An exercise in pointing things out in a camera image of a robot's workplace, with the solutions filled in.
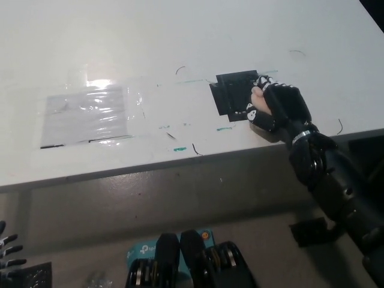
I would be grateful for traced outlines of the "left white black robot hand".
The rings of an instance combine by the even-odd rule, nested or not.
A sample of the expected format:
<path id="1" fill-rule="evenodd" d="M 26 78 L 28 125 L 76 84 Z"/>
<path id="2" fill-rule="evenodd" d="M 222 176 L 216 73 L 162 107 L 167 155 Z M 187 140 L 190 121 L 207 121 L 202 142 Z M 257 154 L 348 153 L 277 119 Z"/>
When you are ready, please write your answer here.
<path id="1" fill-rule="evenodd" d="M 1 284 L 14 281 L 21 277 L 21 266 L 27 260 L 17 258 L 16 253 L 23 250 L 23 245 L 16 245 L 18 234 L 4 236 L 6 222 L 1 220 Z"/>

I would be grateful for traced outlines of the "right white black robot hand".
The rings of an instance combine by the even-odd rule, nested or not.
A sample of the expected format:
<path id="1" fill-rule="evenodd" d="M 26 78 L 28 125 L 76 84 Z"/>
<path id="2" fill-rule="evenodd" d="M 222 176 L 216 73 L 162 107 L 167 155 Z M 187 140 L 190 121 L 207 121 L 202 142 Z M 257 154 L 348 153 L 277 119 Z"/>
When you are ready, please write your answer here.
<path id="1" fill-rule="evenodd" d="M 317 131 L 300 90 L 261 75 L 253 83 L 246 116 L 254 126 L 270 133 L 281 133 L 292 144 Z"/>

